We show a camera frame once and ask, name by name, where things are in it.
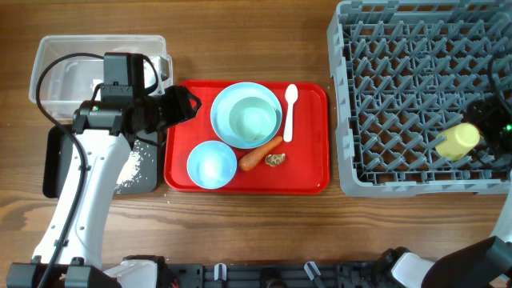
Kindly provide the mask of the yellow plastic cup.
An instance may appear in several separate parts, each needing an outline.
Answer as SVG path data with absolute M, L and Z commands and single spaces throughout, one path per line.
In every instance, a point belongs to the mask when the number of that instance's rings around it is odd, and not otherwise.
M 463 158 L 481 141 L 478 128 L 470 123 L 461 123 L 444 130 L 437 138 L 444 140 L 436 145 L 436 151 L 451 161 Z

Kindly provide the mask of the light blue bowl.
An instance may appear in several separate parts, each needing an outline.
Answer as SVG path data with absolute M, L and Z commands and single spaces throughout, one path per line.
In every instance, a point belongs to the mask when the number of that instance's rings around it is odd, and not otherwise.
M 186 168 L 194 184 L 203 189 L 215 190 L 224 187 L 234 178 L 238 160 L 227 144 L 210 140 L 192 149 Z

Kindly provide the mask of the green bowl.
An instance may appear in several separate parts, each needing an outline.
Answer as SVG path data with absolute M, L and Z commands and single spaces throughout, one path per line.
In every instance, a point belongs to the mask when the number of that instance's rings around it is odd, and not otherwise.
M 274 107 L 262 98 L 247 97 L 237 101 L 229 114 L 230 128 L 243 141 L 267 138 L 277 124 Z

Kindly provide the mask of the rice and nuts food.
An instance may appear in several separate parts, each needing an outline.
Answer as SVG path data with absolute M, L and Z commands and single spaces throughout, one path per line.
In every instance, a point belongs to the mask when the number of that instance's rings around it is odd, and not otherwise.
M 136 142 L 118 177 L 116 194 L 141 194 L 151 192 L 158 182 L 158 149 L 143 142 Z

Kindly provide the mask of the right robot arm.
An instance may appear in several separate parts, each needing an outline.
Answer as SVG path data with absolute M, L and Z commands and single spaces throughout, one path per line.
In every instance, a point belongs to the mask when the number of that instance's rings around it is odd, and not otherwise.
M 511 170 L 511 104 L 502 95 L 503 81 L 496 60 L 506 60 L 511 49 L 492 54 L 486 68 L 493 97 L 468 108 L 470 123 L 483 132 L 492 152 L 507 160 Z M 498 277 L 511 278 L 511 196 L 508 195 L 491 236 L 436 262 L 417 256 L 404 247 L 389 249 L 370 271 L 370 283 L 380 287 L 391 282 L 400 287 L 489 287 Z

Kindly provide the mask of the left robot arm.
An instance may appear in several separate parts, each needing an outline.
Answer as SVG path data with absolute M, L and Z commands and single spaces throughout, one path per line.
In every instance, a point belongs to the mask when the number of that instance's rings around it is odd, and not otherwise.
M 72 156 L 51 223 L 28 263 L 13 263 L 8 287 L 176 287 L 162 256 L 135 255 L 102 268 L 102 240 L 118 176 L 140 131 L 150 134 L 194 118 L 202 103 L 184 86 L 146 86 L 144 54 L 106 53 L 104 79 L 66 127 Z

